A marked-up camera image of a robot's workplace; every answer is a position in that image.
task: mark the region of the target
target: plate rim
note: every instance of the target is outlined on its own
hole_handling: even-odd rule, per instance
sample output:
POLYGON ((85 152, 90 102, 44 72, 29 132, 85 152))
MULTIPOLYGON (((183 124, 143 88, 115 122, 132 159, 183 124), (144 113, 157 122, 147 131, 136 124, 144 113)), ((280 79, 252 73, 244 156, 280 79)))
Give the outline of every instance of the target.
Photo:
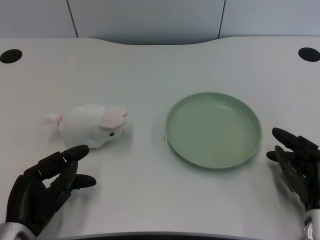
POLYGON ((262 138, 263 138, 263 133, 262 133, 262 127, 261 127, 261 123, 260 123, 260 120, 257 116, 257 114, 255 113, 255 111, 252 110, 251 107, 249 107, 245 102, 241 101, 240 99, 238 99, 237 97, 234 97, 234 96, 231 96, 229 94, 225 94, 225 93, 221 93, 221 92, 216 92, 216 91, 204 91, 204 92, 197 92, 197 93, 193 93, 193 94, 190 94, 182 99, 180 99, 178 102, 176 102, 172 107, 171 109, 169 110, 167 116, 166 116, 166 120, 165 120, 165 135, 166 135, 166 139, 168 140, 170 146, 172 147, 172 149, 180 156, 182 157, 184 160, 188 161, 189 163, 193 164, 193 165, 196 165, 196 166, 199 166, 199 167, 202 167, 202 168, 206 168, 206 169, 228 169, 228 168, 232 168, 232 167, 235 167, 235 166, 238 166, 238 165, 241 165, 243 163, 245 163, 246 161, 248 161, 249 159, 252 158, 252 156, 254 154, 257 153, 257 151, 259 150, 260 146, 261 146, 261 142, 262 142, 262 138), (171 115, 173 109, 179 104, 181 103, 182 101, 184 101, 185 99, 188 99, 190 97, 193 97, 195 95, 202 95, 202 94, 217 94, 217 95, 224 95, 224 96, 227 96, 227 97, 230 97, 232 99, 235 99, 237 101, 239 101, 240 103, 244 104, 245 106, 247 106, 253 113, 254 117, 257 119, 257 122, 258 122, 258 126, 259 126, 259 133, 260 133, 260 138, 259 138, 259 142, 257 144, 257 146, 254 148, 254 150, 252 151, 252 153, 246 157, 244 160, 242 160, 241 162, 237 163, 237 164, 231 164, 231 165, 228 165, 228 166, 223 166, 223 167, 209 167, 209 166, 204 166, 204 165, 201 165, 201 164, 197 164, 193 161, 190 161, 188 160, 185 156, 183 156, 175 147, 174 145, 172 144, 172 141, 170 139, 170 136, 168 134, 168 120, 169 120, 169 116, 171 115))

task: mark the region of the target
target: stuffed toy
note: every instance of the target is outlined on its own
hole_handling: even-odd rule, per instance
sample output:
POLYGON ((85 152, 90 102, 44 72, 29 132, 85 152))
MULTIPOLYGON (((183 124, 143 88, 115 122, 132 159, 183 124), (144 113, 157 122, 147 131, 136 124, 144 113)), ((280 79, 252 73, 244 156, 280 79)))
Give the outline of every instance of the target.
POLYGON ((40 123, 56 124, 68 148, 82 144, 98 148, 124 134, 126 116, 127 111, 121 107, 91 104, 75 107, 64 114, 48 113, 40 117, 40 123))

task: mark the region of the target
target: robotic hand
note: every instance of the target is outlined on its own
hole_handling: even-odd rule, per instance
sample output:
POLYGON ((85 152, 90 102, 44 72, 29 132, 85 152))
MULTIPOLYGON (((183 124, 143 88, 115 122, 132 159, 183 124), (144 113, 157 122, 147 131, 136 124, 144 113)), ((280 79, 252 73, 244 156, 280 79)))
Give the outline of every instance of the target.
POLYGON ((34 240, 62 207, 74 189, 96 185, 92 176, 76 174, 78 161, 89 153, 87 145, 56 152, 20 175, 9 195, 0 240, 34 240), (46 188, 43 180, 59 176, 46 188))
POLYGON ((280 177, 291 192, 296 192, 304 204, 305 227, 300 240, 320 240, 320 150, 319 146, 302 136, 296 137, 280 128, 273 128, 272 135, 286 148, 275 146, 266 156, 278 162, 280 177))

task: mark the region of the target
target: white wall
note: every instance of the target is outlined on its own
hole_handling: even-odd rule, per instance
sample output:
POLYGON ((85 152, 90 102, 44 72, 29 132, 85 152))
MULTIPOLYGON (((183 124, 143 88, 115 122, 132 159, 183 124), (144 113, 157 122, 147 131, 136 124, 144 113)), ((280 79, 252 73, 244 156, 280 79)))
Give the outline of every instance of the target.
POLYGON ((79 37, 123 44, 218 38, 224 0, 69 0, 79 37))
MULTIPOLYGON (((220 38, 320 36, 320 0, 69 0, 69 3, 79 37, 117 43, 200 43, 218 38, 219 30, 220 38)), ((0 0, 0 38, 76 36, 67 0, 0 0)))
POLYGON ((320 0, 226 0, 220 37, 320 35, 320 0))
POLYGON ((66 0, 0 0, 0 38, 76 37, 66 0))

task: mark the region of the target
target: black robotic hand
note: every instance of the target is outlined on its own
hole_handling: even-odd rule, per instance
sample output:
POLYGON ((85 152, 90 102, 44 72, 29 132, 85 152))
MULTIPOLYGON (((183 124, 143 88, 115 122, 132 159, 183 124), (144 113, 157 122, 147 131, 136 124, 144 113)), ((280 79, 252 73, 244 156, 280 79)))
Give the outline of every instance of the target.
POLYGON ((291 192, 296 192, 306 211, 320 209, 320 150, 319 146, 280 128, 273 128, 272 135, 286 148, 275 146, 266 156, 278 162, 280 176, 291 192))
POLYGON ((19 223, 35 236, 49 223, 74 189, 96 185, 92 176, 76 174, 78 161, 89 153, 87 145, 56 152, 20 175, 11 190, 6 222, 19 223), (43 180, 59 176, 46 188, 43 180))

